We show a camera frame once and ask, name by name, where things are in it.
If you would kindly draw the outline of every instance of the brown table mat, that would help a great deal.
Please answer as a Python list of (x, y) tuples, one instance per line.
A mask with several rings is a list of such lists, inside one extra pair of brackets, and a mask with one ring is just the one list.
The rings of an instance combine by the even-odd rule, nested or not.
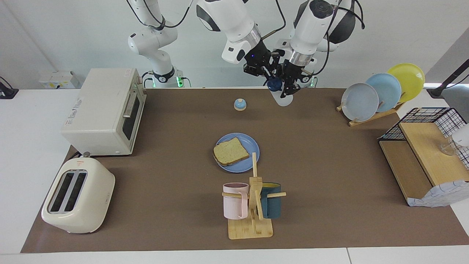
[[(449, 206), (405, 202), (376, 140), (397, 115), (348, 127), (335, 111), (343, 91), (302, 89), (282, 108), (267, 90), (149, 90), (134, 153), (98, 159), (116, 177), (100, 229), (69, 234), (38, 214), (22, 252), (469, 244)], [(233, 108), (236, 98), (245, 111)], [(228, 238), (222, 185), (252, 176), (213, 159), (232, 132), (257, 141), (259, 176), (288, 194), (271, 238)]]

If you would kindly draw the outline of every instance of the pink mug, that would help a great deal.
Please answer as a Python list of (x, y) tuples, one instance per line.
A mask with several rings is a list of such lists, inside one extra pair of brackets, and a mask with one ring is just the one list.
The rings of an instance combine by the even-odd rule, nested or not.
[(242, 182), (225, 183), (223, 185), (223, 192), (241, 194), (241, 198), (223, 197), (223, 215), (233, 220), (248, 217), (249, 184)]

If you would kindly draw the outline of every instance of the white countertop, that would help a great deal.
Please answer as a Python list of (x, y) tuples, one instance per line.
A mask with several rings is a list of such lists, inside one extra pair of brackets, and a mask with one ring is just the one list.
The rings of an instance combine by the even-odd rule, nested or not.
[[(469, 263), (468, 246), (19, 254), (68, 151), (60, 128), (79, 90), (21, 90), (0, 100), (0, 263)], [(422, 91), (414, 107), (446, 107)], [(451, 205), (469, 233), (469, 199)]]

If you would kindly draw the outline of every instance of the toast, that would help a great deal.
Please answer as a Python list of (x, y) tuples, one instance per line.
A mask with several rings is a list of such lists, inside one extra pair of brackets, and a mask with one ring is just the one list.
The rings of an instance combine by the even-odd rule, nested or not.
[(237, 137), (219, 143), (213, 148), (213, 156), (222, 166), (228, 166), (249, 158), (249, 153)]

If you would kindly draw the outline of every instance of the blue mug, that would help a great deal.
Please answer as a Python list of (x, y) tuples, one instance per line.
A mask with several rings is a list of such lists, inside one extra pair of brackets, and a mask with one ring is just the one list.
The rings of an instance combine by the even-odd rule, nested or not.
[(268, 194), (281, 192), (281, 185), (275, 182), (262, 184), (261, 205), (264, 218), (274, 219), (280, 217), (281, 197), (267, 198)]

